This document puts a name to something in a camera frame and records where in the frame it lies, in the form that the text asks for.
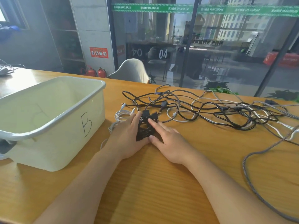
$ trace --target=green tape on glass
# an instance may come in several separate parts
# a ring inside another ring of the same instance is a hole
[[[191,14],[193,5],[116,3],[112,5],[112,10],[116,12]],[[197,13],[299,17],[299,6],[201,5],[197,9]]]

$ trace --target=human hand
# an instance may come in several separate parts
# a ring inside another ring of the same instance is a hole
[[[150,142],[156,146],[170,162],[186,165],[188,155],[196,150],[176,129],[167,127],[162,122],[156,123],[151,119],[148,119],[148,122],[163,139],[162,143],[158,138],[151,135],[149,136]]]
[[[126,121],[117,124],[103,149],[111,150],[122,160],[134,155],[148,144],[150,142],[148,138],[136,141],[140,117],[139,111],[137,114],[131,114]]]

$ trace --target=plastic bin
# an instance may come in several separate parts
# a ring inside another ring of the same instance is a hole
[[[48,171],[64,168],[105,120],[105,86],[102,80],[63,76],[3,97],[0,144],[12,148],[1,153]]]

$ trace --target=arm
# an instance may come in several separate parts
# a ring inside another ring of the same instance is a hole
[[[151,143],[169,161],[186,166],[196,177],[221,224],[289,223],[194,149],[177,130],[161,122],[149,120],[149,123],[163,139],[162,143],[155,136],[150,136]]]
[[[97,152],[82,172],[65,188],[34,224],[91,224],[108,180],[118,163],[135,154],[149,140],[136,141],[141,112],[118,124],[105,147]]]

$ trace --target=red fire extinguisher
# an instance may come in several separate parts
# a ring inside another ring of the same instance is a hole
[[[106,71],[104,68],[99,67],[99,70],[97,72],[98,77],[106,78]]]
[[[97,72],[91,66],[88,65],[89,70],[87,71],[87,76],[97,77]]]

